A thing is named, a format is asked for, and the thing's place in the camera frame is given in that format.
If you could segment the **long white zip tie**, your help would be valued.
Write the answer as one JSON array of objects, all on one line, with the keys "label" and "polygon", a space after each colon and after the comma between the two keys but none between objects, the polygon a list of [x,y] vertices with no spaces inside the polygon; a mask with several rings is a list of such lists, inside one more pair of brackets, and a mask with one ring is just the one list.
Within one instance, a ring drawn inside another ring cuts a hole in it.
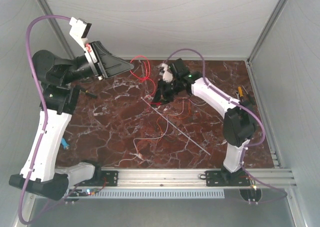
[{"label": "long white zip tie", "polygon": [[204,151],[207,155],[211,156],[211,154],[204,149],[202,146],[200,146],[198,143],[196,143],[189,135],[184,133],[182,130],[180,130],[173,122],[171,122],[168,117],[164,116],[162,113],[160,113],[156,108],[152,107],[150,103],[148,103],[143,97],[140,97],[140,99],[147,104],[153,111],[155,111],[161,118],[166,120],[167,126],[171,125],[174,129],[176,129],[180,134],[185,136],[189,141],[191,141],[193,144],[195,144],[198,148],[200,148],[202,151]]}]

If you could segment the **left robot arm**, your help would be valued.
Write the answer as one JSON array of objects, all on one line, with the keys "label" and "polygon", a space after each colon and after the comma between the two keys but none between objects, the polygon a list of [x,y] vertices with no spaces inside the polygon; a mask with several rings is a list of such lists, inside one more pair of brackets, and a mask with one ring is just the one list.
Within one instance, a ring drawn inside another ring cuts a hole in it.
[{"label": "left robot arm", "polygon": [[84,92],[84,88],[71,83],[90,77],[112,78],[131,71],[134,66],[111,54],[100,41],[87,43],[84,55],[74,59],[39,50],[32,56],[32,63],[43,97],[39,125],[27,161],[20,173],[10,176],[9,185],[58,201],[76,184],[97,186],[103,180],[100,164],[91,160],[60,170],[55,168],[64,132],[79,95]]}]

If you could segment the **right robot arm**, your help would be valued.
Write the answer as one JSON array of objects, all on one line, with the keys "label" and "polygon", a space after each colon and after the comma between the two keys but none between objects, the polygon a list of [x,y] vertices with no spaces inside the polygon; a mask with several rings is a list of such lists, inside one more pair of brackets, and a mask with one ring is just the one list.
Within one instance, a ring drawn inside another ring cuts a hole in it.
[{"label": "right robot arm", "polygon": [[249,113],[253,111],[252,104],[224,93],[199,71],[191,72],[179,58],[169,65],[159,65],[157,89],[150,105],[169,104],[183,91],[203,100],[223,118],[222,132],[227,149],[221,180],[227,186],[234,185],[239,180],[238,171],[243,163],[245,145],[250,143],[257,130],[257,122]]}]

